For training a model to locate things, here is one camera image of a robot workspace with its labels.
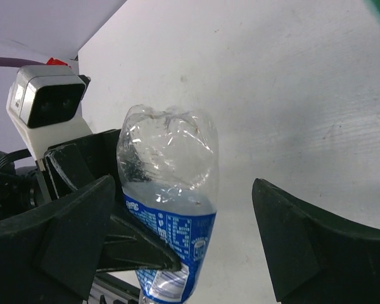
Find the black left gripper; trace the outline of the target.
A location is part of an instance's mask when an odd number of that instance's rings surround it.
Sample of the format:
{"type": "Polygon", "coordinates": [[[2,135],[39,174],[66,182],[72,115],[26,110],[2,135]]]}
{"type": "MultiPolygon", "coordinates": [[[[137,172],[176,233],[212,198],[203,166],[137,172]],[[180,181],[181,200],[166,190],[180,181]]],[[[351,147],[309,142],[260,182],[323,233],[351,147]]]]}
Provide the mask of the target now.
{"type": "Polygon", "coordinates": [[[56,144],[32,167],[15,167],[31,156],[27,149],[0,151],[0,220],[29,211],[73,193],[103,176],[115,181],[122,197],[117,170],[120,130],[111,129],[56,144]]]}

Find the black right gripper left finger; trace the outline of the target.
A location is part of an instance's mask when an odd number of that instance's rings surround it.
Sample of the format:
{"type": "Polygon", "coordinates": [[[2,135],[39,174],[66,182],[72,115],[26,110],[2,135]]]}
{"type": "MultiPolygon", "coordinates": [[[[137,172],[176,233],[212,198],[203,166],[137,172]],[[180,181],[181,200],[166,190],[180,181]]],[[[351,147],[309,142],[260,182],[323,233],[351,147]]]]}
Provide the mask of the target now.
{"type": "Polygon", "coordinates": [[[0,220],[0,303],[88,299],[114,202],[108,175],[0,220]]]}

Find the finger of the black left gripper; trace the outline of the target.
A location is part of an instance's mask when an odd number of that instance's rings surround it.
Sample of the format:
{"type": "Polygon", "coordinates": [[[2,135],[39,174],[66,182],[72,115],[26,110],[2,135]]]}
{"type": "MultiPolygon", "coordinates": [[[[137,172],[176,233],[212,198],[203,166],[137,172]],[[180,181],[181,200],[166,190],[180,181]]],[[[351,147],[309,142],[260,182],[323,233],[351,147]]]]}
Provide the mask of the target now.
{"type": "Polygon", "coordinates": [[[98,272],[180,269],[181,260],[174,250],[132,214],[110,216],[98,272]]]}

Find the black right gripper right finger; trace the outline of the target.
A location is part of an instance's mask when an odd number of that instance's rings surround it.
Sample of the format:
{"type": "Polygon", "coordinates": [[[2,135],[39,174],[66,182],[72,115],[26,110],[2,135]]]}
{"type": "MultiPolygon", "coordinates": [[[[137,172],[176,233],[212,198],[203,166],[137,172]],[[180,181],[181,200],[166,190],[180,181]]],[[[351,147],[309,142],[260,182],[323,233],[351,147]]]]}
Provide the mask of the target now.
{"type": "Polygon", "coordinates": [[[380,229],[264,179],[255,179],[251,196],[279,303],[380,303],[380,229]]]}

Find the Pepsi bottle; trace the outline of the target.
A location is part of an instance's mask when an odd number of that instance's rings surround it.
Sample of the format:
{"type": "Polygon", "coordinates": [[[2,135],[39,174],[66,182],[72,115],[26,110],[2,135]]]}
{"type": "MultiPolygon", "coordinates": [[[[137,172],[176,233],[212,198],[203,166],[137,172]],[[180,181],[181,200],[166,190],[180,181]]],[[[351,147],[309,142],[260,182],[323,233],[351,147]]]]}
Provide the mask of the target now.
{"type": "Polygon", "coordinates": [[[211,115],[135,105],[117,144],[127,209],[179,256],[178,270],[136,271],[141,303],[185,303],[212,236],[219,189],[219,140],[211,115]]]}

